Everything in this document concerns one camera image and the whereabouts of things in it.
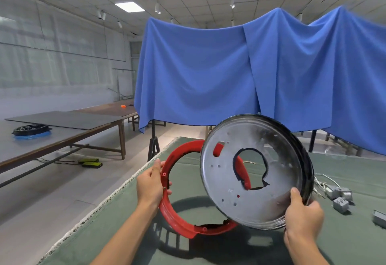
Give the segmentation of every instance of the green and black device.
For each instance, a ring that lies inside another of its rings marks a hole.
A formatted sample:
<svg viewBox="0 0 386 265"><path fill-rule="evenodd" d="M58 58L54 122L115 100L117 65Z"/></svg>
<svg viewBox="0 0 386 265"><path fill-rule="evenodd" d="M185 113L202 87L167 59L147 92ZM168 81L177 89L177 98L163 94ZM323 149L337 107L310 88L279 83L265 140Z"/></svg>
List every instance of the green and black device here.
<svg viewBox="0 0 386 265"><path fill-rule="evenodd" d="M89 168L99 168L103 165L102 162L84 162L82 164L83 167L89 167Z"/></svg>
<svg viewBox="0 0 386 265"><path fill-rule="evenodd" d="M99 162L99 158L84 158L78 161L79 164L84 164L85 162Z"/></svg>

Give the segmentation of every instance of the green table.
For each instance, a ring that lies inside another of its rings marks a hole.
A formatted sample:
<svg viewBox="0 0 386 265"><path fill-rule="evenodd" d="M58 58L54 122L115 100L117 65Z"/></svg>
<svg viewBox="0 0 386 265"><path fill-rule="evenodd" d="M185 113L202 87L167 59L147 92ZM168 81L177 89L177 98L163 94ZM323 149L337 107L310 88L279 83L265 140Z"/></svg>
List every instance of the green table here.
<svg viewBox="0 0 386 265"><path fill-rule="evenodd" d="M191 141L180 137L158 156L165 160L177 146ZM265 167L250 151L242 155L251 181L261 179ZM386 264L386 230L375 226L374 209L386 212L386 163L358 157L311 153L316 173L324 173L341 186L353 190L355 206L351 214L335 211L330 200L319 198L325 223L318 245L330 264ZM149 162L143 170L151 166ZM173 207L193 224L222 223L225 219L205 193L199 170L199 154L191 153L171 171ZM135 176L87 219L56 244L41 265L87 265L134 211L137 204ZM238 227L219 236L198 235L188 240L176 235L158 214L148 229L133 264L292 264L283 243L283 232L257 231Z"/></svg>

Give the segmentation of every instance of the square ceiling light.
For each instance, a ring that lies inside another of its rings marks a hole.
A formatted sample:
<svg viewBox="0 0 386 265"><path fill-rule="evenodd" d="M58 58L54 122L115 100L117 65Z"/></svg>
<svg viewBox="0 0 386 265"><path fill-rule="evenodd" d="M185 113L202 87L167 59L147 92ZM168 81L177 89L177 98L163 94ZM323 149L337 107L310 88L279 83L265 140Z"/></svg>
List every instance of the square ceiling light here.
<svg viewBox="0 0 386 265"><path fill-rule="evenodd" d="M115 4L118 7L120 7L122 10L128 12L128 13L137 13L137 12L144 12L145 10L142 9L139 5L137 5L133 1L129 1L127 3L118 3Z"/></svg>

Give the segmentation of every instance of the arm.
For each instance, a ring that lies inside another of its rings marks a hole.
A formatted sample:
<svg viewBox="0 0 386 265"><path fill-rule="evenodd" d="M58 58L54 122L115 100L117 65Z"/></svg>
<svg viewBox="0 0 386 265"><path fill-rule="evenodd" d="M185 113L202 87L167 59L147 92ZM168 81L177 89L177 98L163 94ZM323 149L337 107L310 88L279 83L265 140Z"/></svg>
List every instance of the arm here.
<svg viewBox="0 0 386 265"><path fill-rule="evenodd" d="M132 263L162 198L160 172L163 164L164 162L157 159L152 168L145 170L137 177L137 208L90 265L130 265Z"/></svg>
<svg viewBox="0 0 386 265"><path fill-rule="evenodd" d="M295 265L329 265L316 245L324 212L314 201L304 206L296 188L291 189L291 205L285 215L284 242Z"/></svg>

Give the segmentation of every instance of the person's left hand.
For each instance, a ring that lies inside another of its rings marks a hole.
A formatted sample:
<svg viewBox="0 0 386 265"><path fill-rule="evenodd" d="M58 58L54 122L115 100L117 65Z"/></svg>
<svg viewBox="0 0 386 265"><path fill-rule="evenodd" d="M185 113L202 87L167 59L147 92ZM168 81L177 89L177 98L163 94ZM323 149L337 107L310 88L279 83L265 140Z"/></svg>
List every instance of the person's left hand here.
<svg viewBox="0 0 386 265"><path fill-rule="evenodd" d="M138 206L150 206L157 209L161 202L163 187L161 184L161 169L165 161L160 161L158 158L151 168L145 170L137 177L137 196Z"/></svg>

